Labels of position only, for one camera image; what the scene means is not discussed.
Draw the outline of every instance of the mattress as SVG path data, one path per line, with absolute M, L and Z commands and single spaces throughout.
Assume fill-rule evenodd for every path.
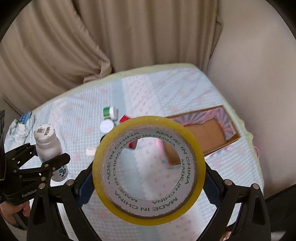
M 206 161 L 222 178 L 244 186 L 258 183 L 263 190 L 264 183 L 252 145 L 252 135 L 207 76 L 191 64 L 138 68 L 72 89 L 35 109 L 26 124 L 15 120 L 5 139 L 5 151 L 28 142 L 35 144 L 33 133 L 37 127 L 52 124 L 63 151 L 71 157 L 67 179 L 75 179 L 92 162 L 93 158 L 86 156 L 86 149 L 99 145 L 103 135 L 99 131 L 103 120 L 102 109 L 110 105 L 119 109 L 119 116 L 126 114 L 132 118 L 144 115 L 171 116 L 223 105 L 241 138 L 216 155 L 209 156 Z M 38 167 L 40 164 L 38 157 L 34 157 L 22 168 Z M 173 188 L 180 167 L 168 164 L 165 156 L 157 150 L 155 139 L 144 138 L 139 140 L 135 150 L 125 149 L 122 152 L 117 173 L 124 189 L 137 198 L 153 199 Z M 61 183 L 52 181 L 51 184 L 60 185 L 66 180 Z M 69 237 L 77 240 L 64 207 L 59 205 L 59 209 Z M 102 204 L 96 192 L 82 209 L 102 240 L 177 241 L 196 240 L 216 207 L 209 203 L 202 191 L 188 212 L 158 226 L 139 226 L 119 219 Z M 235 221 L 238 210 L 237 204 L 229 223 Z

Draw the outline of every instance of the white plastic bottle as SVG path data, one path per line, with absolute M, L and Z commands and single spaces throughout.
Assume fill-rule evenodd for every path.
M 34 131 L 36 141 L 36 152 L 41 162 L 48 161 L 58 155 L 63 154 L 59 138 L 57 138 L 55 129 L 50 124 L 41 125 Z M 61 182 L 68 176 L 67 165 L 52 173 L 52 180 Z

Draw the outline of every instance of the tape roll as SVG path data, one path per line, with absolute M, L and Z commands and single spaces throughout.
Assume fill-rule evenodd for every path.
M 131 196 L 120 185 L 116 173 L 121 151 L 143 137 L 170 143 L 181 160 L 177 185 L 156 200 Z M 163 117 L 143 116 L 121 123 L 104 137 L 96 151 L 92 173 L 100 200 L 113 214 L 138 225 L 159 225 L 182 216 L 196 202 L 205 181 L 205 160 L 196 139 L 182 125 Z

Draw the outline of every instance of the cardboard box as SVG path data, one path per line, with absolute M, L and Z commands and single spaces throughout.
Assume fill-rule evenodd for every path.
M 232 119 L 223 106 L 196 110 L 167 118 L 180 123 L 195 136 L 204 156 L 222 149 L 240 138 Z M 175 149 L 166 142 L 164 142 L 164 148 L 169 163 L 180 164 Z

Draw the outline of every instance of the beige curtain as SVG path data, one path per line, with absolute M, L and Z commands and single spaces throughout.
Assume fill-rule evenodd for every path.
M 193 63 L 206 71 L 219 36 L 218 0 L 73 0 L 114 71 Z
M 0 97 L 24 113 L 83 83 L 105 77 L 110 61 L 71 0 L 33 0 L 0 43 Z

